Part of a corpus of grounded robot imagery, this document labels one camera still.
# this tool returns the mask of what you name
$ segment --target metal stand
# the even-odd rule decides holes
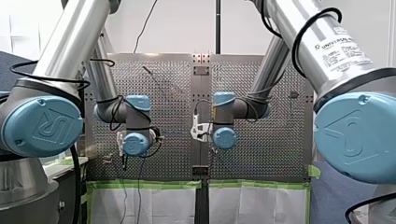
[[[221,0],[216,0],[216,54],[221,48]]]
[[[45,192],[0,206],[2,224],[57,224],[59,221],[58,183],[51,181]]]

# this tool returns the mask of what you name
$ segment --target metal frame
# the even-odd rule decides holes
[[[215,65],[216,62],[228,62],[228,63],[241,63],[243,64],[243,66],[253,66],[253,64],[255,64],[254,66],[256,67],[251,67],[249,68],[249,73],[251,71],[252,75],[255,76],[258,67],[260,66],[260,63],[262,61],[262,56],[236,56],[236,55],[206,55],[206,54],[195,54],[195,55],[190,55],[190,54],[110,54],[109,55],[109,59],[116,61],[116,63],[124,63],[125,64],[129,64],[129,65],[125,65],[125,66],[134,66],[134,63],[141,63],[141,62],[147,62],[150,63],[152,66],[154,66],[156,63],[161,63],[161,64],[165,64],[166,66],[173,66],[173,64],[177,64],[177,62],[185,62],[185,66],[189,67],[189,70],[187,73],[183,73],[185,75],[189,74],[190,77],[188,77],[190,84],[188,84],[188,86],[186,86],[185,88],[190,87],[187,92],[188,92],[188,97],[186,95],[186,97],[184,97],[184,102],[190,102],[187,105],[184,105],[183,102],[179,102],[175,105],[175,109],[176,106],[183,106],[184,108],[188,108],[188,111],[190,111],[191,113],[188,115],[188,123],[186,123],[186,126],[190,127],[191,123],[192,123],[192,113],[193,113],[193,109],[195,107],[195,104],[197,102],[198,99],[201,98],[205,98],[208,100],[211,100],[211,93],[213,93],[212,88],[212,78],[213,78],[213,74],[212,74],[212,69],[213,66]],[[194,74],[194,67],[206,67],[208,66],[209,69],[209,74]],[[118,66],[116,65],[114,68],[114,74],[115,74],[115,79],[116,82],[119,86],[119,90],[121,93],[126,93],[126,91],[132,91],[132,90],[126,90],[124,87],[124,84],[120,84],[120,81],[118,80],[118,76],[120,74],[118,74],[119,70]],[[136,72],[133,71],[133,69],[131,70],[123,70],[123,73],[132,73],[132,72]],[[293,74],[293,78],[300,78],[297,76],[297,74]],[[304,82],[304,95],[300,95],[298,100],[302,101],[304,98],[304,108],[300,108],[300,112],[299,113],[303,113],[302,110],[304,111],[304,142],[301,143],[302,146],[304,146],[304,150],[302,150],[301,148],[298,150],[301,150],[303,155],[302,155],[302,160],[301,160],[301,165],[303,164],[310,164],[311,163],[311,149],[312,149],[312,104],[313,104],[313,92],[312,92],[312,88],[310,87],[310,84],[308,83],[308,81],[303,81]],[[156,88],[156,84],[155,82],[153,82],[150,79],[145,79],[142,80],[141,83],[139,83],[138,85],[141,85],[142,87],[135,89],[134,91],[136,93],[144,93],[141,91],[153,91],[153,89]],[[236,90],[237,94],[241,94],[241,90]],[[109,155],[101,155],[100,153],[93,153],[95,152],[95,148],[97,147],[97,145],[94,142],[94,132],[92,131],[92,125],[94,125],[95,123],[99,122],[99,121],[95,121],[92,117],[92,103],[93,103],[93,96],[92,96],[92,90],[87,90],[86,94],[85,94],[85,103],[86,103],[86,109],[87,109],[87,117],[86,117],[86,155],[89,157],[92,157],[92,166],[91,169],[101,169],[104,172],[107,170],[107,175],[99,175],[100,179],[111,179],[114,177],[120,177],[120,176],[116,176],[116,172],[114,172],[114,165],[103,165],[102,162],[100,160],[103,159],[108,159]],[[153,118],[154,121],[158,121],[161,119],[161,117],[157,117],[156,116],[156,112],[155,110],[158,109],[158,106],[160,105],[156,105],[159,102],[155,102],[153,101],[153,106],[152,106],[152,111],[153,111]],[[211,112],[211,106],[209,104],[206,103],[201,103],[198,107],[199,109],[199,113],[200,113],[200,122],[208,122],[211,119],[210,116],[210,112]],[[179,116],[183,116],[182,114],[180,114],[180,112],[176,112],[176,116],[175,118],[178,119]],[[100,128],[100,136],[104,136],[104,134],[109,133],[109,131],[104,130],[104,127],[106,128],[106,125],[103,124],[102,128]],[[150,166],[156,166],[156,165],[160,165],[159,163],[164,162],[164,160],[166,160],[166,158],[162,158],[165,154],[159,154],[158,155],[158,160],[163,160],[163,161],[155,161],[154,163],[151,163],[150,161],[148,161],[148,164],[146,166],[146,174],[147,175],[143,175],[143,178],[145,179],[149,179],[149,180],[192,180],[192,179],[199,179],[199,180],[206,180],[210,179],[210,178],[245,178],[245,179],[261,179],[261,180],[274,180],[274,181],[283,181],[283,182],[306,182],[309,181],[309,176],[308,176],[308,172],[307,169],[304,168],[303,170],[303,174],[298,175],[298,176],[287,176],[287,175],[280,175],[280,176],[265,176],[265,175],[245,175],[245,176],[235,176],[235,175],[230,175],[230,176],[219,176],[216,175],[216,173],[199,173],[202,170],[207,170],[208,168],[213,168],[210,166],[214,166],[216,167],[217,164],[216,162],[212,161],[212,158],[209,151],[211,149],[211,144],[208,143],[201,143],[195,140],[192,140],[189,136],[189,142],[190,142],[190,146],[191,148],[189,149],[189,156],[184,158],[183,160],[188,160],[191,167],[188,171],[189,174],[184,175],[184,177],[180,178],[177,176],[172,176],[172,174],[169,174],[169,176],[158,176],[158,170],[159,169],[151,169]],[[167,158],[167,164],[172,166],[172,160],[169,161],[170,158]],[[114,161],[113,163],[117,166],[120,167],[120,160],[118,158],[118,148],[115,147],[113,149],[113,157],[112,160]],[[131,159],[130,163],[129,163],[129,167],[128,169],[131,170],[130,172],[124,173],[123,176],[126,178],[137,178],[137,170],[139,167],[139,162],[136,161],[136,159]]]
[[[253,78],[255,77],[255,74],[261,64],[262,61],[262,56],[237,56],[237,55],[213,55],[211,62],[212,62],[212,67],[211,67],[211,72],[216,72],[216,66],[222,66],[219,63],[227,63],[230,66],[227,66],[224,69],[227,70],[229,74],[221,76],[216,76],[212,74],[212,91],[234,91],[236,95],[238,96],[244,96],[246,91],[248,91],[248,88],[251,85],[251,82],[253,81]],[[248,72],[251,74],[247,78],[246,74],[242,74],[244,72]],[[227,83],[230,81],[230,76],[235,76],[235,73],[239,75],[240,80],[235,81],[233,83]],[[294,102],[290,99],[291,104],[298,104],[298,111],[296,113],[298,114],[298,119],[303,119],[303,120],[298,120],[298,122],[293,122],[294,125],[298,125],[295,128],[303,128],[304,126],[304,140],[301,138],[299,134],[296,135],[296,132],[294,133],[294,137],[298,138],[298,145],[297,148],[294,146],[293,143],[295,142],[290,142],[289,146],[285,146],[285,144],[277,144],[276,141],[274,142],[273,140],[268,140],[267,137],[267,142],[263,142],[262,140],[259,140],[258,136],[254,137],[253,139],[249,139],[249,141],[261,141],[259,146],[256,144],[254,147],[256,149],[252,148],[246,148],[246,147],[239,147],[236,146],[236,148],[232,149],[231,151],[220,151],[216,156],[209,155],[209,157],[214,157],[215,161],[213,161],[214,164],[211,164],[211,167],[213,168],[213,172],[211,172],[211,178],[218,178],[218,179],[257,179],[257,180],[272,180],[272,181],[281,181],[281,182],[306,182],[309,181],[309,176],[307,172],[307,167],[304,166],[304,164],[310,164],[311,163],[311,150],[312,150],[312,101],[313,101],[313,91],[312,88],[307,80],[302,79],[292,68],[291,65],[287,67],[286,70],[286,76],[283,78],[283,80],[278,84],[279,86],[276,88],[280,88],[282,91],[274,91],[274,95],[276,98],[276,101],[272,102],[270,101],[270,105],[272,105],[272,112],[270,115],[270,118],[268,121],[261,120],[256,124],[250,125],[247,124],[246,121],[244,120],[236,120],[235,121],[235,127],[236,130],[238,130],[237,127],[246,129],[246,128],[252,128],[251,132],[246,132],[246,130],[243,130],[243,133],[240,133],[241,135],[244,134],[244,136],[241,136],[242,138],[245,138],[245,144],[247,143],[246,135],[257,135],[257,132],[262,132],[262,133],[268,133],[272,132],[269,127],[266,128],[264,127],[265,125],[274,125],[273,121],[282,119],[278,116],[277,113],[284,113],[287,108],[285,107],[285,96],[284,95],[279,95],[280,92],[282,94],[285,94],[285,91],[288,91],[285,89],[289,87],[292,83],[295,81],[295,85],[297,86],[296,88],[299,90],[300,96],[298,99],[296,99],[298,102]],[[224,83],[227,83],[226,85],[222,85],[222,87],[217,86],[216,82],[217,79],[221,79]],[[271,128],[282,128],[281,126],[271,126]],[[283,133],[285,134],[285,141],[289,140],[289,136],[286,136],[288,133]],[[272,148],[274,151],[271,151],[268,149],[267,145],[272,145]],[[279,153],[279,150],[285,149],[285,152],[283,155]],[[289,155],[287,153],[294,153],[294,157],[291,159],[289,158]],[[279,164],[282,164],[281,161],[279,161],[280,158],[285,158],[285,160],[297,160],[296,158],[299,158],[298,162],[298,168],[291,168],[288,167],[288,165],[272,165],[271,163],[266,163],[266,162],[279,162]]]

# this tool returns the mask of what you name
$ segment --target power cord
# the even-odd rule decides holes
[[[282,39],[282,35],[274,30],[274,28],[270,22],[270,19],[268,19],[268,17],[266,17],[264,15],[264,12],[265,12],[264,5],[265,5],[265,0],[262,0],[262,23],[264,23],[265,28],[267,28],[267,30],[269,32],[271,32],[273,35],[276,35],[277,37]]]
[[[79,220],[79,208],[81,206],[81,169],[79,167],[79,161],[78,161],[78,154],[76,147],[73,145],[70,147],[70,152],[72,154],[72,160],[73,160],[73,166],[74,166],[74,173],[75,173],[75,208],[74,208],[74,213],[73,213],[73,224],[78,224]]]
[[[264,23],[265,28],[267,28],[267,30],[269,32],[271,32],[273,35],[276,35],[277,37],[282,38],[282,35],[273,29],[271,22],[264,15],[264,13],[265,13],[264,5],[265,5],[265,0],[262,0],[262,22]],[[333,12],[333,13],[337,14],[338,22],[342,21],[343,16],[342,16],[340,9],[338,9],[336,7],[325,8],[322,11],[320,11],[318,14],[316,14],[315,16],[311,17],[308,21],[306,21],[305,25],[301,28],[301,30],[295,37],[295,40],[294,40],[294,43],[293,43],[293,46],[291,49],[291,61],[293,63],[294,68],[296,69],[296,71],[300,74],[300,76],[302,76],[304,78],[306,78],[306,75],[303,72],[303,70],[300,68],[300,66],[299,66],[300,62],[298,59],[298,49],[300,48],[301,41],[303,39],[305,32],[312,26],[312,24],[314,24],[318,19],[326,16],[329,12]]]
[[[139,36],[138,36],[137,39],[136,39],[136,45],[134,46],[134,53],[136,53],[137,46],[139,45],[140,37],[142,36],[142,34],[143,34],[143,33],[145,32],[145,30],[146,30],[146,26],[147,26],[147,24],[148,24],[149,18],[150,18],[150,16],[151,16],[152,11],[153,11],[154,8],[155,8],[155,5],[157,5],[157,2],[158,2],[158,0],[155,0],[154,3],[152,4],[151,10],[149,11],[148,16],[146,17],[146,20],[145,20],[145,24],[143,25],[143,29],[142,29],[142,31],[140,32]]]
[[[139,196],[139,206],[137,209],[136,224],[139,224],[140,222],[140,212],[142,210],[142,193],[140,192],[140,180],[142,178],[143,168],[145,166],[145,163],[146,163],[146,158],[143,158],[142,163],[140,164],[139,176],[137,177],[137,195]]]
[[[17,70],[17,68],[24,67],[27,65],[33,65],[33,64],[37,64],[37,63],[38,63],[38,61],[31,61],[31,62],[26,62],[26,63],[15,63],[9,67],[9,71],[11,71],[14,74],[18,74],[23,77],[33,78],[36,80],[59,81],[59,82],[66,82],[66,83],[82,84],[81,87],[78,87],[78,91],[82,91],[91,85],[91,82],[89,82],[87,80],[65,79],[65,78],[57,78],[57,77],[39,77],[39,76],[35,76],[32,74]]]
[[[364,205],[368,205],[368,204],[370,204],[370,203],[385,202],[385,201],[389,201],[389,200],[393,200],[393,199],[396,199],[396,192],[390,193],[390,194],[386,194],[386,195],[382,195],[382,196],[379,196],[379,197],[375,197],[375,198],[372,198],[372,199],[363,201],[363,202],[361,202],[361,203],[357,203],[357,204],[355,204],[355,205],[349,207],[349,208],[346,210],[346,212],[345,212],[346,221],[347,221],[347,223],[351,224],[352,221],[350,220],[349,215],[350,215],[351,213],[353,213],[354,210],[356,210],[356,209],[358,209],[358,208],[360,208],[360,207],[363,207]]]
[[[298,32],[295,40],[294,40],[294,44],[293,47],[291,49],[291,61],[293,63],[294,68],[296,69],[296,71],[302,76],[305,77],[305,74],[303,72],[303,69],[300,68],[299,66],[299,59],[298,59],[298,49],[300,47],[301,41],[303,39],[303,35],[305,34],[305,32],[311,27],[312,24],[314,24],[318,19],[327,16],[327,14],[329,12],[334,12],[335,14],[337,14],[338,16],[338,22],[341,22],[343,19],[343,15],[340,11],[340,9],[336,8],[336,7],[328,7],[323,9],[322,11],[320,11],[318,14],[316,14],[315,16],[309,18],[308,21],[306,21],[305,25],[303,26],[303,28],[301,28],[301,30]]]

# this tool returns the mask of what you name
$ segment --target perforated metal panel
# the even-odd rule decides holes
[[[190,180],[192,166],[199,162],[199,165],[210,166],[210,178],[306,180],[305,166],[310,162],[312,145],[313,96],[309,84],[291,66],[274,88],[270,117],[254,124],[237,120],[236,148],[206,156],[201,149],[206,145],[195,144],[190,136],[194,99],[215,91],[234,91],[238,96],[245,96],[262,56],[211,55],[210,74],[202,77],[193,73],[196,58],[192,55],[115,54],[110,58],[116,61],[113,75],[120,94],[148,95],[153,124],[159,126],[165,136],[163,149],[147,160],[143,178]],[[143,66],[153,73],[152,77]],[[292,92],[298,93],[296,99],[290,97]],[[141,160],[130,159],[127,172],[120,169],[116,133],[94,118],[93,103],[92,93],[88,91],[86,151],[94,158],[90,161],[89,178],[136,179]]]
[[[245,96],[261,61],[259,56],[213,56],[212,93],[233,91],[237,96]],[[211,178],[303,181],[307,177],[304,162],[309,161],[305,157],[309,157],[310,151],[304,149],[304,128],[312,129],[312,125],[304,126],[305,107],[312,95],[305,89],[305,80],[290,65],[274,88],[269,118],[256,123],[236,120],[236,148],[217,154],[211,150]],[[299,96],[292,99],[292,92]]]
[[[161,150],[146,160],[142,177],[154,180],[190,180],[192,56],[115,54],[110,58],[116,62],[113,75],[120,94],[148,95],[152,125],[158,126],[165,136]],[[90,118],[92,103],[91,100],[86,102],[87,117]],[[122,176],[136,179],[142,159],[130,158],[127,171],[121,171],[116,132],[111,132],[108,124],[98,120],[92,123],[92,127],[87,128],[93,129],[93,141],[97,151],[96,158],[89,166],[89,178],[97,180]],[[111,154],[112,162],[107,163]]]

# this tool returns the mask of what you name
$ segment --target white paper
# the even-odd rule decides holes
[[[40,44],[38,36],[12,36],[12,53],[30,60],[38,60],[40,57]]]
[[[0,51],[12,54],[11,37],[0,36]]]
[[[210,189],[209,218],[210,223],[238,224],[241,189]]]
[[[274,223],[276,191],[277,189],[242,187],[238,224]]]

